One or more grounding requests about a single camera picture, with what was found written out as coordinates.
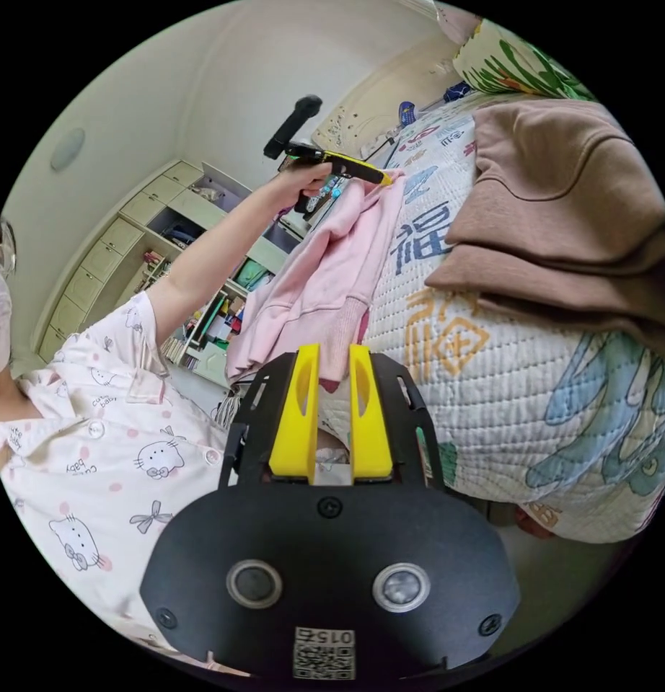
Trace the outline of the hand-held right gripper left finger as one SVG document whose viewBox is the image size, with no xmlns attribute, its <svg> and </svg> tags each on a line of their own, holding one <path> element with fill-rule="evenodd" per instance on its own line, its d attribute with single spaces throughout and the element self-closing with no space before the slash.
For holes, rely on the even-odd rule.
<svg viewBox="0 0 665 692">
<path fill-rule="evenodd" d="M 316 469 L 320 346 L 302 346 L 286 387 L 270 455 L 273 477 L 312 484 Z"/>
</svg>

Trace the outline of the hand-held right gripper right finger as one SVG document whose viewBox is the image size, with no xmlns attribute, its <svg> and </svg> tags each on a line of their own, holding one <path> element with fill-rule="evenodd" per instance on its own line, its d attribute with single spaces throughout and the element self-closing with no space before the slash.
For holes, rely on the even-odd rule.
<svg viewBox="0 0 665 692">
<path fill-rule="evenodd" d="M 371 353 L 362 345 L 349 349 L 350 463 L 354 483 L 385 482 L 393 462 Z"/>
</svg>

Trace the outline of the person's left hand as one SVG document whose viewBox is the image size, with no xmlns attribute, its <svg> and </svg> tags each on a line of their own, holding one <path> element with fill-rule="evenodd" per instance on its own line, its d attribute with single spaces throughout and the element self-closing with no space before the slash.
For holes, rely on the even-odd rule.
<svg viewBox="0 0 665 692">
<path fill-rule="evenodd" d="M 331 172 L 330 162 L 306 164 L 301 159 L 297 159 L 279 172 L 275 178 L 281 205 L 293 206 L 301 194 L 306 197 L 317 194 Z"/>
</svg>

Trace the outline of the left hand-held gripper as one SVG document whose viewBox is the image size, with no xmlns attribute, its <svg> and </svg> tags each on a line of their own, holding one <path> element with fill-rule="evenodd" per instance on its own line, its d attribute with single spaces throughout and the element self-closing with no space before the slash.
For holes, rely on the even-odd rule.
<svg viewBox="0 0 665 692">
<path fill-rule="evenodd" d="M 284 153 L 285 158 L 278 168 L 278 176 L 291 170 L 311 169 L 325 164 L 330 166 L 327 177 L 359 179 L 379 186 L 390 186 L 393 183 L 393 179 L 388 174 L 365 161 L 324 151 L 312 144 L 290 143 Z M 307 194 L 305 190 L 306 188 L 299 192 L 296 203 L 291 208 L 295 213 L 308 213 L 307 208 L 311 195 Z"/>
</svg>

